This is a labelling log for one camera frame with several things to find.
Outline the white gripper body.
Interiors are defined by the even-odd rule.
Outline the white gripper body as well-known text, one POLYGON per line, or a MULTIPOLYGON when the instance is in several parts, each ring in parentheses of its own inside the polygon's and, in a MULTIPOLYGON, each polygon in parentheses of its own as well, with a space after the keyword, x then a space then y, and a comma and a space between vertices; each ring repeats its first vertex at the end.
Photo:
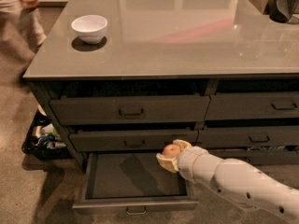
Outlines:
POLYGON ((191 182, 210 182, 221 158, 200 147, 188 147, 177 157, 178 171, 191 182))

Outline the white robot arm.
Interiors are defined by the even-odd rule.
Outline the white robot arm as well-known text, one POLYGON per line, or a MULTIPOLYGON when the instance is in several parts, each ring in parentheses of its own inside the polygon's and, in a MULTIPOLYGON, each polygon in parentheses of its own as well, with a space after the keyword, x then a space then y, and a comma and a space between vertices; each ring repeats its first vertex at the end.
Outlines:
POLYGON ((156 159, 165 170, 205 186, 243 210, 261 208, 289 224, 299 224, 299 190, 242 160, 222 159, 178 139, 156 159))

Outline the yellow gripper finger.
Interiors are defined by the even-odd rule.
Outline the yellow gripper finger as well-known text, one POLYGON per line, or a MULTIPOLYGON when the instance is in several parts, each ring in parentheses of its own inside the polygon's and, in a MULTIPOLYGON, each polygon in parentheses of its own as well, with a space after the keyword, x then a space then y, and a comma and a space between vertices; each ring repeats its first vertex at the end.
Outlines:
POLYGON ((176 156, 173 155, 163 155, 161 153, 156 154, 156 159, 159 164, 168 172, 177 173, 178 172, 178 160, 176 156))
POLYGON ((180 139, 174 140, 173 144, 179 146, 181 150, 184 150, 185 148, 188 148, 191 146, 191 144, 189 142, 180 140, 180 139))

